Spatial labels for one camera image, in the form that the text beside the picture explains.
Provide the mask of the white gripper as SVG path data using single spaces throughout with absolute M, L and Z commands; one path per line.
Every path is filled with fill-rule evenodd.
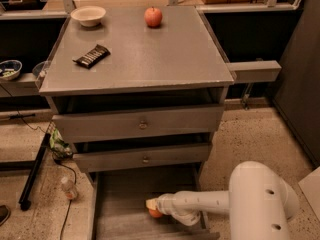
M 163 194 L 159 196 L 157 199 L 147 199 L 146 207 L 151 210 L 158 210 L 160 213 L 164 215 L 173 215 L 176 212 L 176 209 L 173 205 L 174 195 Z

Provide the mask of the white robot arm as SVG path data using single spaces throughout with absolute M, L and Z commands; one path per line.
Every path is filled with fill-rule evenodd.
M 288 221 L 299 211 L 293 188 L 266 165 L 237 165 L 226 191 L 179 191 L 148 199 L 151 216 L 169 215 L 185 226 L 202 212 L 227 214 L 232 240 L 290 240 Z

